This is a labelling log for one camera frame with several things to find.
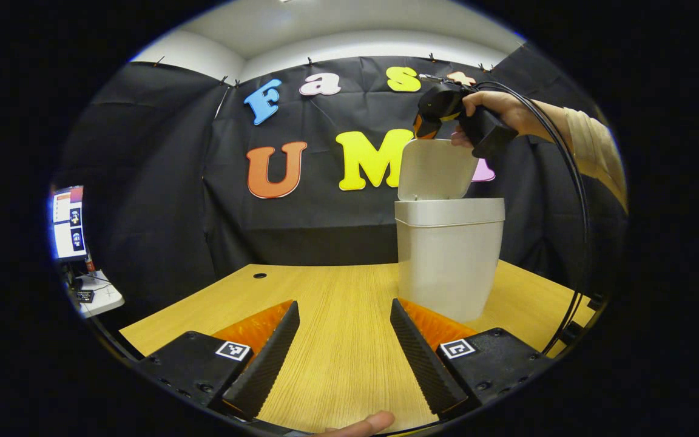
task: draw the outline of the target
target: black handle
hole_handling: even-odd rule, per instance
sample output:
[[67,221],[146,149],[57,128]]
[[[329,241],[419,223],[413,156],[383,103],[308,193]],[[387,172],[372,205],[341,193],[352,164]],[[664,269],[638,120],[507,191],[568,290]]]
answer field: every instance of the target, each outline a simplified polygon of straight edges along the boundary
[[474,146],[471,152],[476,158],[488,158],[496,155],[513,140],[519,132],[508,127],[496,115],[485,107],[477,107],[474,115],[468,117],[465,113],[458,116],[460,127],[468,135],[468,140]]

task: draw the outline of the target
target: plastic container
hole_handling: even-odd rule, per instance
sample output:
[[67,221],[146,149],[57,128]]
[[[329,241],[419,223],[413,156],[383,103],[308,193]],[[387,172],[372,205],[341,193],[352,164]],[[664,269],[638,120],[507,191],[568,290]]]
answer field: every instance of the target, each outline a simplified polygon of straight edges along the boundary
[[477,164],[441,139],[408,142],[400,161],[399,295],[458,322],[482,315],[505,219],[502,198],[463,199]]

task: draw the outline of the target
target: monitor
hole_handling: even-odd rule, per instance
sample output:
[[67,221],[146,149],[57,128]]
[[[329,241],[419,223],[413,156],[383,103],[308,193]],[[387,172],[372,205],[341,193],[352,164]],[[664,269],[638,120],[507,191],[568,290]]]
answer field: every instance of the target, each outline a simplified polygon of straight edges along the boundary
[[56,189],[48,199],[48,238],[53,260],[58,263],[83,260],[88,255],[83,235],[83,186]]

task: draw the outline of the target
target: ceiling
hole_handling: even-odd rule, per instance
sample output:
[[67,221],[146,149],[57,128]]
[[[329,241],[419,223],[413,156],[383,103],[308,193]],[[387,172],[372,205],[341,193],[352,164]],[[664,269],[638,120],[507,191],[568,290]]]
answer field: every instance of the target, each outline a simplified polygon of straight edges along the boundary
[[359,30],[415,30],[511,53],[521,36],[450,0],[235,0],[179,27],[244,59],[304,39]]

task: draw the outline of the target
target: table surface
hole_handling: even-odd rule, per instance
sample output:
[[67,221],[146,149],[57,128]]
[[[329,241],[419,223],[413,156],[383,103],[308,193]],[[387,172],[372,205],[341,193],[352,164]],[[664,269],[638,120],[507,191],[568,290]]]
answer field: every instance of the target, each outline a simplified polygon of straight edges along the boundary
[[[253,274],[265,273],[263,279]],[[541,351],[554,334],[572,290],[500,261],[485,310],[466,323],[477,332],[502,327]],[[248,265],[166,309],[120,330],[143,355],[196,330],[212,335],[288,299],[299,302],[300,327],[258,418],[322,432],[390,410],[388,431],[437,421],[390,324],[397,264]],[[594,311],[583,298],[574,320]],[[549,352],[556,355],[565,345]]]
[[102,271],[96,271],[95,274],[95,277],[87,274],[80,277],[83,280],[83,290],[94,290],[93,302],[80,302],[80,314],[86,319],[114,310],[126,302]]

